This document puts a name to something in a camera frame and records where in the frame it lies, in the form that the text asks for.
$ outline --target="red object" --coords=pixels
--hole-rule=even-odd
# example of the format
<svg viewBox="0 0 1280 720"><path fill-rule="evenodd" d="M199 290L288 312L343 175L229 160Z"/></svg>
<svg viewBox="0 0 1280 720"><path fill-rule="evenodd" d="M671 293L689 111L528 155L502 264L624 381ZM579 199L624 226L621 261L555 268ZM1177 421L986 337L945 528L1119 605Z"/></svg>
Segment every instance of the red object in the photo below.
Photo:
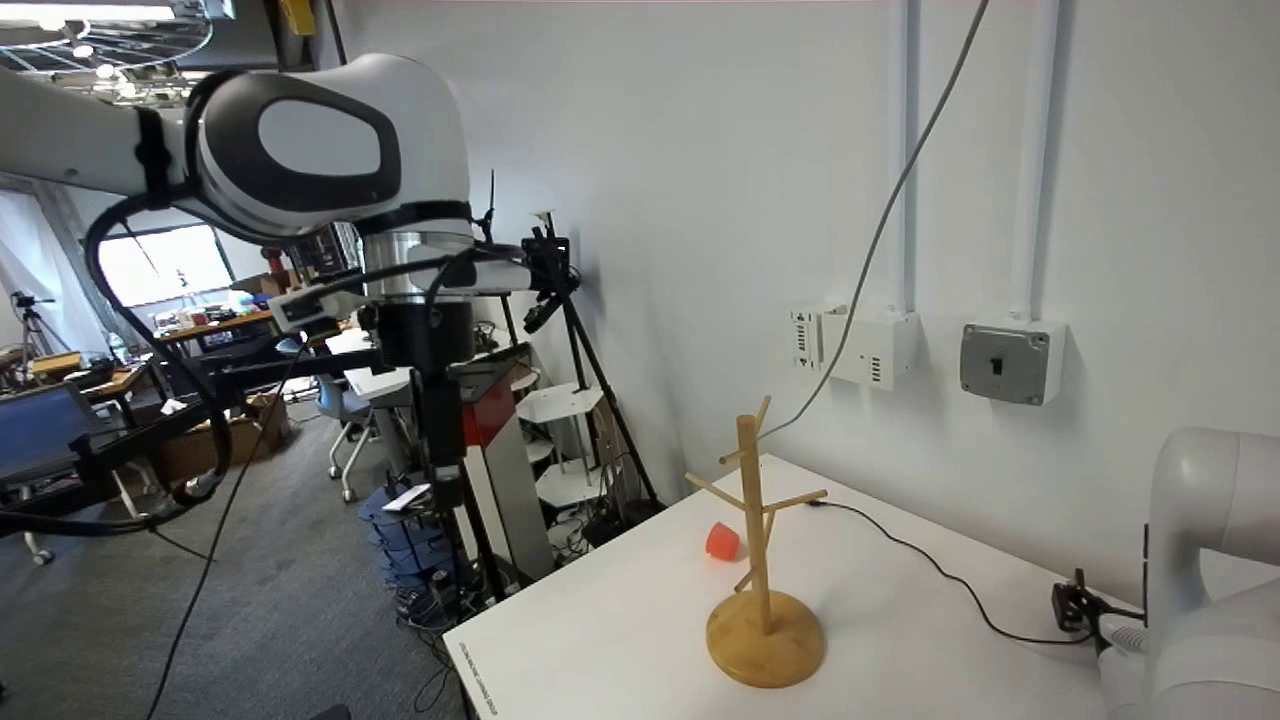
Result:
<svg viewBox="0 0 1280 720"><path fill-rule="evenodd" d="M288 293L284 257L278 257L275 247L265 247L265 261L266 261L266 273L271 273L275 293L284 295L284 293Z"/></svg>
<svg viewBox="0 0 1280 720"><path fill-rule="evenodd" d="M728 523L712 523L709 555L730 564L730 562L740 562L740 552L742 552L742 539Z"/></svg>
<svg viewBox="0 0 1280 720"><path fill-rule="evenodd" d="M465 409L465 439L488 450L496 433L517 418L512 385L501 381Z"/></svg>

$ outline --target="metal pipe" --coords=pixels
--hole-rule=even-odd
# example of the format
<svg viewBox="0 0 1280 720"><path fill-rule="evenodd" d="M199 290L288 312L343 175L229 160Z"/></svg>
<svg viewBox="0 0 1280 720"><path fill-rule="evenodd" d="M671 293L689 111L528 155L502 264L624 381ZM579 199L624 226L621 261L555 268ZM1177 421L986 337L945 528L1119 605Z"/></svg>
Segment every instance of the metal pipe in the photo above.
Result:
<svg viewBox="0 0 1280 720"><path fill-rule="evenodd" d="M1022 108L1022 155L1010 221L1010 317L1038 322L1038 257L1046 238L1051 194L1051 138L1061 111L1064 68L1064 16L1068 0L1037 0L1030 55L1026 55L1026 108Z"/></svg>
<svg viewBox="0 0 1280 720"><path fill-rule="evenodd" d="M918 0L891 4L887 33L887 175L908 168L918 115ZM915 309L915 175L898 194L898 207L887 226L891 247L891 309Z"/></svg>

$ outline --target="ceiling light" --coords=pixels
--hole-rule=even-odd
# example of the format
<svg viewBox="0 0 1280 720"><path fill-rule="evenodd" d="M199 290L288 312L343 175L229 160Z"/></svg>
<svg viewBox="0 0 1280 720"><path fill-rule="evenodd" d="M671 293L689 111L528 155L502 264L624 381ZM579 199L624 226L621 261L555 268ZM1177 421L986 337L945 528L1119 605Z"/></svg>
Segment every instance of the ceiling light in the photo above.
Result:
<svg viewBox="0 0 1280 720"><path fill-rule="evenodd" d="M166 0L125 0L125 4L9 4L0 0L0 24L63 24L63 20L92 20L92 24L158 24L170 20Z"/></svg>

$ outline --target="white wall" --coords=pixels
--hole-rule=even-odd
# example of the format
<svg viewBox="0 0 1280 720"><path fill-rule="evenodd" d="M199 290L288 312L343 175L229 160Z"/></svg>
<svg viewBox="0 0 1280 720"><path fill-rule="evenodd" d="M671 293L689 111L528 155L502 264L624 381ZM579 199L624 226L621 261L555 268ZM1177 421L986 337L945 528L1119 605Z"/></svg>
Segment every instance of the white wall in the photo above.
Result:
<svg viewBox="0 0 1280 720"><path fill-rule="evenodd" d="M923 14L923 108L967 14ZM786 312L848 293L887 194L887 0L361 0L343 28L450 77L501 226L555 207L576 233L591 337L663 487L764 392L796 409L813 371L786 363ZM1136 592L1164 433L1280 433L1280 4L1074 9L1043 280L1071 353L1043 413L956 381L958 323L1010 299L1026 36L1026 4L996 0L918 168L929 369L894 395L832 387L773 450Z"/></svg>

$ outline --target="black cable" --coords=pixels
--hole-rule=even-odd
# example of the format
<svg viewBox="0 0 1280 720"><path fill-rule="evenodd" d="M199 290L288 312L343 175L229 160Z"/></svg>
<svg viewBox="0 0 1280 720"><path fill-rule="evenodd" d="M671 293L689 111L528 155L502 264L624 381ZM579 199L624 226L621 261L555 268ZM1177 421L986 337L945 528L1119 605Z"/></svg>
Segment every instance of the black cable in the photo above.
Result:
<svg viewBox="0 0 1280 720"><path fill-rule="evenodd" d="M945 93L936 98L931 115L929 115L923 134L915 138L912 155L908 155L905 171L894 175L894 185L891 185L891 194L887 194L887 199L884 199L884 211L881 211L874 233L871 233L871 244L866 244L866 252L864 252L864 268L860 268L860 277L855 277L855 286L851 286L851 295L848 295L848 317L843 317L843 330L840 330L836 356L828 360L825 377L813 385L806 401L802 401L786 421L781 421L781 426L773 426L769 433L758 433L758 439L764 439L764 436L774 436L774 433L782 433L782 429L790 429L790 426L799 426L802 413L813 409L813 401L828 387L828 381L832 381L832 371L836 371L836 363L840 363L840 356L843 356L843 346L848 346L848 337L851 337L851 317L855 317L855 304L860 304L860 295L864 295L864 286L866 286L874 247L881 247L881 239L884 239L887 216L891 216L894 199L905 197L905 189L908 189L908 179L912 179L912 171L915 171L915 166L918 166L918 152L923 152L936 121L945 115L945 108L946 108L946 100L952 100L952 93L956 93L956 86L958 86L958 71L964 71L964 65L967 65L967 54L971 54L971 40L977 40L984 16L986 16L986 0L977 4L971 24L967 24L967 36L964 36L964 45L958 45L958 55L956 55L956 65L952 65L952 77L946 77Z"/></svg>
<svg viewBox="0 0 1280 720"><path fill-rule="evenodd" d="M445 264L458 264L458 261L512 261L512 257L520 257L520 252L517 247L501 247L501 244L472 244L472 247L450 252L450 257L433 257L433 261L412 261L412 264L391 264L391 268L343 277L343 280L318 286L314 295L339 293L339 290L357 290L357 286L372 286L372 280L385 280L385 277L408 277L408 273L425 273L425 268L445 268Z"/></svg>
<svg viewBox="0 0 1280 720"><path fill-rule="evenodd" d="M412 698L412 713L433 713L433 710L438 710L445 702L457 702L458 713L472 720L476 713L472 713L472 704L467 704L465 675L458 675L457 666L448 660L445 633L448 633L448 628L438 628L438 633L412 633L412 637L433 651L433 660L438 666L438 673L433 673L433 675L425 680L425 690Z"/></svg>
<svg viewBox="0 0 1280 720"><path fill-rule="evenodd" d="M1147 613L1133 613L1133 610L1105 610L1105 615L1128 615L1128 621L1139 621L1139 625L1147 625Z"/></svg>
<svg viewBox="0 0 1280 720"><path fill-rule="evenodd" d="M438 295L448 273L467 268L467 264L481 261L481 257L485 257L485 252L476 252L476 247L438 257L438 273L433 277L425 304L435 309L435 295Z"/></svg>
<svg viewBox="0 0 1280 720"><path fill-rule="evenodd" d="M322 0L322 14L326 14L337 59L346 65L343 24L337 20L331 0Z"/></svg>
<svg viewBox="0 0 1280 720"><path fill-rule="evenodd" d="M149 533L151 533L154 539L163 539L166 549L188 552L188 555L194 555L199 564L210 564L210 555L194 552L193 545L170 539L170 536L163 536L158 528L149 528Z"/></svg>
<svg viewBox="0 0 1280 720"><path fill-rule="evenodd" d="M179 615L179 625L176 625L176 633L170 633L170 642L166 642L163 669L158 669L158 680L154 680L154 694L151 694L151 704L149 704L149 720L154 716L154 710L158 710L158 702L163 702L170 660L176 660L176 651L179 651L179 645L182 645L182 637L188 637L188 625L193 625L193 615L194 615L194 605L199 605L199 598L203 598L203 584L208 584L215 549L220 549L220 539L223 539L229 515L233 515L233 508L235 508L235 496L238 496L238 487L245 487L245 477L249 477L250 461L261 456L261 450L265 450L266 439L275 439L275 429L271 429L271 426L255 433L255 439L250 439L250 450L249 450L249 461L238 464L238 472L235 472L235 481L233 481L229 506L223 506L223 513L215 515L215 528L210 528L210 539L208 539L208 552L203 552L203 564L199 564L199 579L194 579L193 600L188 600L188 610L182 610L182 615Z"/></svg>
<svg viewBox="0 0 1280 720"><path fill-rule="evenodd" d="M971 598L977 615L986 625L986 633L996 633L996 637L1003 637L1003 642L1010 642L1010 645L1088 645L1088 637L1020 637L1020 633L1009 633L1009 628L1000 628L1000 625L986 615L986 605L977 598L977 589L971 589L964 577L946 572L946 567L945 567L936 555L929 555L918 545L891 536L891 533L887 533L874 515L866 515L864 508L836 506L836 502L806 502L806 506L813 506L813 508L851 513L851 515L866 521L887 545L898 545L898 549L923 555L923 564L931 564L936 577L958 584L958 589Z"/></svg>
<svg viewBox="0 0 1280 720"><path fill-rule="evenodd" d="M229 461L233 461L233 429L229 429L223 406L215 401L215 392L208 387L208 381L203 381L193 363L182 363L182 356L179 356L170 346L158 346L158 342L151 337L151 330L116 295L116 290L113 290L113 280L106 280L106 273L102 273L98 244L106 239L106 233L113 233L116 226L125 226L129 216L136 216L136 211L142 211L142 207L151 207L149 197L129 197L129 199L113 206L102 216L96 216L96 221L89 226L89 233L84 233L84 273L89 273L89 280L96 286L96 293L113 304L113 312L125 317L125 323L129 323L138 342L149 342L151 353L154 353L158 360L166 360L166 369L176 369L176 371L194 387L199 406L208 409L210 444L215 444L210 481L208 481L208 487L203 487L199 496L188 496L182 483L179 483L176 491L166 491L176 506L188 508L188 506L208 502L208 496L215 491L220 477L229 472Z"/></svg>

